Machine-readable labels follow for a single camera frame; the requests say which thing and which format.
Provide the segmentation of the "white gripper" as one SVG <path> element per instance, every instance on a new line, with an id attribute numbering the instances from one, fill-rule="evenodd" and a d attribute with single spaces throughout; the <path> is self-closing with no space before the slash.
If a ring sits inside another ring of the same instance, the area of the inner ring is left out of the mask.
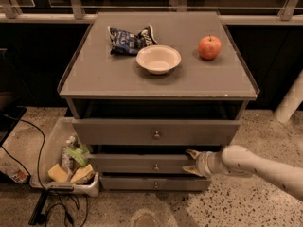
<path id="1" fill-rule="evenodd" d="M 190 174 L 199 177 L 211 177 L 214 174 L 223 172 L 222 159 L 219 152 L 197 151 L 195 149 L 187 149 L 188 154 L 193 160 L 196 160 L 195 166 L 183 166 L 182 169 Z"/>

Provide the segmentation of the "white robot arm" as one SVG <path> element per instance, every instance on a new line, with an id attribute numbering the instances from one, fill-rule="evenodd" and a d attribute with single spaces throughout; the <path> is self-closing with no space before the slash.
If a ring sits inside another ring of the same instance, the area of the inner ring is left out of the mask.
<path id="1" fill-rule="evenodd" d="M 244 177 L 254 174 L 287 194 L 303 201 L 303 168 L 262 158 L 239 145 L 225 146 L 221 151 L 197 151 L 188 149 L 194 161 L 183 166 L 187 173 L 199 177 L 215 174 Z"/>

